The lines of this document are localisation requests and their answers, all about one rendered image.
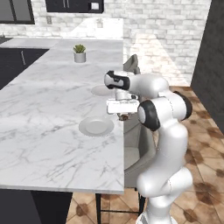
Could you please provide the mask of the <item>grey upholstered stool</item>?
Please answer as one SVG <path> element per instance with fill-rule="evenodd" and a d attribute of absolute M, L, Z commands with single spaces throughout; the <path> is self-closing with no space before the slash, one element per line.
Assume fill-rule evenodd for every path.
<path fill-rule="evenodd" d="M 131 72 L 133 74 L 140 74 L 140 68 L 138 66 L 138 58 L 136 54 L 133 54 L 124 64 L 123 70 L 125 72 Z"/>
<path fill-rule="evenodd" d="M 129 120 L 122 121 L 124 136 L 124 187 L 137 191 L 137 177 L 149 165 L 155 155 L 156 144 L 149 129 L 137 118 L 130 115 Z"/>

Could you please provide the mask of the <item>white round plate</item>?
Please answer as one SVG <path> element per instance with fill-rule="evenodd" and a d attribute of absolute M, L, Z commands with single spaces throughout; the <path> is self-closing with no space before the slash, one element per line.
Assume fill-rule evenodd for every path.
<path fill-rule="evenodd" d="M 114 123 L 107 117 L 91 116 L 82 120 L 79 131 L 89 137 L 103 137 L 114 128 Z"/>

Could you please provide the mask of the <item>dark counter base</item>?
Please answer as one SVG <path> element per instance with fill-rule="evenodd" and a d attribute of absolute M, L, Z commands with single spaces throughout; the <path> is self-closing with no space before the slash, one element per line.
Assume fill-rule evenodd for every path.
<path fill-rule="evenodd" d="M 0 224 L 66 224 L 72 195 L 0 189 Z"/>

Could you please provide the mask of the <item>green plant in white pot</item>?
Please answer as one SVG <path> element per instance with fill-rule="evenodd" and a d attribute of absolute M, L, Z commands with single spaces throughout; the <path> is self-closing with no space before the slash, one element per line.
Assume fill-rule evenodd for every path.
<path fill-rule="evenodd" d="M 84 45 L 76 45 L 73 48 L 73 55 L 76 63 L 84 63 L 86 61 L 86 47 Z"/>

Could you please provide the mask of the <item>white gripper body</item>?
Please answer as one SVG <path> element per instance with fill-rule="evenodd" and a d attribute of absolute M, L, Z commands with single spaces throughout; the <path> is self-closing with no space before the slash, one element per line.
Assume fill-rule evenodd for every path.
<path fill-rule="evenodd" d="M 109 114 L 128 114 L 136 113 L 139 106 L 138 100 L 107 100 L 107 112 Z"/>

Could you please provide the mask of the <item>dark wall cupboard run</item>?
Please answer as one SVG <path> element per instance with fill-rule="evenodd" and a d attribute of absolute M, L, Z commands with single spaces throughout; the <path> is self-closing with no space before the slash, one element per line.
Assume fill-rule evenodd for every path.
<path fill-rule="evenodd" d="M 45 0 L 48 12 L 103 13 L 104 0 Z"/>

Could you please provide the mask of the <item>dark base cupboard run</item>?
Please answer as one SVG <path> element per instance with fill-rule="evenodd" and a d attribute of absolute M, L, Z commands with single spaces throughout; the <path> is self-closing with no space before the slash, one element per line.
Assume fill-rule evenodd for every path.
<path fill-rule="evenodd" d="M 46 52 L 41 48 L 0 48 L 0 90 Z"/>

